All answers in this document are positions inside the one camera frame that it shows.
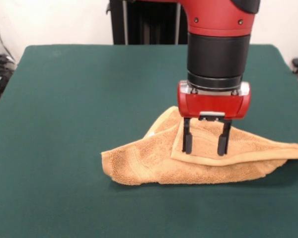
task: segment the green felt surface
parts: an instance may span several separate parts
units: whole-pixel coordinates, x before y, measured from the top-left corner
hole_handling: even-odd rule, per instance
[[[100,153],[143,137],[176,105],[186,46],[29,47],[0,101],[0,238],[298,238],[298,160],[266,178],[127,187]],[[298,82],[272,46],[251,46],[246,118],[298,142]]]

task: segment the green tablecloth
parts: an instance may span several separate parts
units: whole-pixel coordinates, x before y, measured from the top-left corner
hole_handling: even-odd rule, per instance
[[[100,153],[143,137],[176,105],[186,46],[29,47],[0,101],[0,238],[298,238],[298,160],[256,181],[128,187]],[[234,126],[298,142],[298,82],[251,46],[247,117]]]

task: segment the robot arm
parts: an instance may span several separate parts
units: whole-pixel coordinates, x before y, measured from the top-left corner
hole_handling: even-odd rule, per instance
[[[233,119],[245,117],[250,85],[242,82],[260,0],[141,0],[180,3],[188,21],[187,80],[178,84],[183,152],[192,152],[190,119],[224,123],[218,154],[227,153]]]

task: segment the towel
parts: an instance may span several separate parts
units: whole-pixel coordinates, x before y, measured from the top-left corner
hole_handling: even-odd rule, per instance
[[[177,107],[162,113],[145,136],[101,153],[104,173],[117,183],[215,184],[265,177],[289,159],[298,143],[282,143],[232,126],[228,152],[217,154],[223,123],[191,119],[192,153],[182,152],[183,118]]]

